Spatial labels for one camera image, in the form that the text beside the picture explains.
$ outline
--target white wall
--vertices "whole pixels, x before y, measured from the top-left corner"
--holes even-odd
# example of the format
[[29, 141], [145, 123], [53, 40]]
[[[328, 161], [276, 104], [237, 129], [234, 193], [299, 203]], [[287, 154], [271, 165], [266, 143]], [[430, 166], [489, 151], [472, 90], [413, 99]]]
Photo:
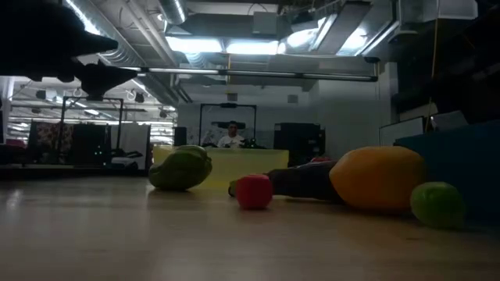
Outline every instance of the white wall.
[[380, 144], [379, 128], [395, 121], [394, 75], [395, 65], [387, 64], [376, 83], [318, 81], [310, 99], [326, 130], [328, 156], [339, 159], [352, 149]]

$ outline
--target cable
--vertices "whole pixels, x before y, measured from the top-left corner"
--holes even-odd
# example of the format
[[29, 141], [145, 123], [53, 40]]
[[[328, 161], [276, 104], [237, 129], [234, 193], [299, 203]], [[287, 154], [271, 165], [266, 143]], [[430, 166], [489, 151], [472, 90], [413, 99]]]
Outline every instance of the cable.
[[[436, 74], [436, 57], [438, 56], [438, 28], [439, 28], [439, 12], [441, 11], [441, 0], [437, 0], [437, 17], [436, 23], [434, 25], [434, 50], [432, 55], [432, 70], [430, 71], [430, 80], [434, 79]], [[429, 108], [427, 110], [427, 120], [425, 122], [425, 130], [427, 132], [429, 130], [429, 122], [430, 122], [430, 109], [432, 107], [432, 95], [429, 97]]]
[[7, 99], [14, 98], [14, 96], [15, 96], [16, 94], [19, 94], [22, 90], [24, 90], [24, 88], [25, 88], [25, 87], [30, 86], [30, 84], [31, 84], [31, 83], [33, 83], [33, 81], [32, 81], [32, 80], [30, 80], [28, 83], [26, 83], [26, 84], [24, 84], [24, 85], [21, 85], [21, 86], [20, 86], [20, 89], [19, 89], [19, 90], [17, 90], [17, 92], [16, 92], [16, 93], [12, 94], [12, 95], [11, 95], [10, 97], [8, 97]]
[[262, 4], [260, 4], [260, 3], [253, 3], [253, 4], [251, 4], [251, 5], [250, 5], [250, 7], [248, 7], [247, 16], [248, 16], [248, 15], [250, 15], [250, 10], [251, 10], [251, 9], [253, 8], [253, 6], [255, 6], [255, 5], [259, 5], [259, 6], [261, 6], [261, 7], [264, 9], [264, 11], [269, 12], [269, 11], [266, 9], [266, 7], [264, 7], [264, 5], [262, 5]]

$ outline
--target fluorescent light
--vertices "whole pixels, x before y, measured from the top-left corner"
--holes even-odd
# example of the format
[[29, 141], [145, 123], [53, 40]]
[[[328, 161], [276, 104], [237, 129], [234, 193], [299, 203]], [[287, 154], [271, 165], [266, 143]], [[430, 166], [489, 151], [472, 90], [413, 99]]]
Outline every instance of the fluorescent light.
[[226, 52], [239, 55], [275, 55], [278, 49], [278, 41], [254, 42], [254, 41], [235, 41], [230, 43]]
[[166, 141], [166, 142], [172, 142], [173, 139], [172, 137], [160, 137], [160, 136], [154, 136], [154, 137], [151, 137], [153, 140], [157, 140], [157, 141]]
[[[53, 121], [53, 122], [59, 122], [59, 119], [56, 118], [43, 118], [43, 117], [9, 117], [9, 119], [12, 120], [34, 120], [34, 121]], [[118, 125], [118, 121], [109, 121], [109, 120], [103, 120], [103, 119], [64, 119], [64, 122], [94, 122], [94, 123], [108, 123], [108, 124], [115, 124]], [[124, 123], [133, 123], [133, 121], [122, 121], [122, 124]]]
[[137, 121], [139, 125], [173, 125], [172, 122], [164, 122], [164, 121]]
[[102, 35], [101, 32], [95, 27], [94, 24], [84, 15], [84, 13], [73, 3], [71, 0], [66, 0], [66, 3], [71, 7], [73, 11], [77, 14], [78, 18], [84, 23], [85, 31], [90, 32], [95, 35]]
[[76, 104], [76, 105], [78, 105], [78, 106], [80, 106], [80, 107], [83, 107], [83, 108], [86, 108], [86, 107], [87, 107], [86, 105], [84, 105], [84, 104], [82, 104], [82, 103], [80, 103], [80, 102], [78, 102], [78, 101], [77, 101], [77, 102], [75, 102], [75, 104]]
[[361, 53], [361, 55], [368, 55], [368, 53], [371, 52], [373, 48], [378, 46], [383, 39], [389, 36], [389, 34], [398, 27], [399, 27], [399, 21], [396, 20], [382, 35], [378, 37], [378, 39], [376, 39], [373, 43], [369, 43], [369, 45], [359, 53]]
[[280, 43], [278, 46], [278, 54], [284, 54], [287, 52], [287, 45], [285, 43]]
[[14, 130], [18, 130], [18, 131], [24, 131], [24, 128], [21, 128], [21, 127], [18, 127], [18, 126], [14, 126], [14, 125], [10, 125], [10, 124], [9, 124], [9, 128], [14, 129]]
[[297, 32], [291, 34], [290, 36], [288, 36], [287, 43], [292, 48], [297, 48], [299, 46], [302, 46], [302, 45], [310, 42], [312, 39], [314, 39], [317, 32], [318, 32], [317, 28], [297, 31]]
[[197, 53], [222, 51], [222, 46], [218, 39], [166, 37], [166, 41], [169, 43], [172, 50], [178, 52]]
[[85, 112], [89, 113], [89, 114], [92, 114], [92, 115], [95, 115], [95, 116], [97, 116], [97, 115], [100, 114], [99, 111], [94, 110], [94, 109], [85, 109]]

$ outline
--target ceiling beam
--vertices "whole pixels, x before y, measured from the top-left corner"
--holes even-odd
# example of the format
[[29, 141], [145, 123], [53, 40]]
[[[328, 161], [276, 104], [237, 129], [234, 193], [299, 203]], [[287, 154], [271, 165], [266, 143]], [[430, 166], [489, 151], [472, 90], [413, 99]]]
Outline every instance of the ceiling beam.
[[[62, 106], [59, 105], [19, 105], [19, 104], [14, 104], [10, 105], [13, 108], [41, 108], [41, 109], [63, 109]], [[116, 108], [108, 108], [108, 107], [94, 107], [94, 106], [88, 106], [86, 108], [75, 108], [72, 107], [72, 110], [99, 110], [99, 111], [113, 111], [115, 112], [117, 109]], [[144, 108], [124, 108], [124, 112], [147, 112], [146, 109]]]
[[242, 3], [242, 4], [272, 4], [278, 5], [280, 0], [196, 0], [189, 2]]

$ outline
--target wooden floor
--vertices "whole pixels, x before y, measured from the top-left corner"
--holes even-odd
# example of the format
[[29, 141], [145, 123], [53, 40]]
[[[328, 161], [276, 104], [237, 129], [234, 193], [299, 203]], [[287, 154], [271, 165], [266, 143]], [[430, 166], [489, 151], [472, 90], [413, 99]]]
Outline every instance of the wooden floor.
[[0, 280], [500, 280], [493, 232], [224, 192], [151, 192], [142, 178], [6, 183]]

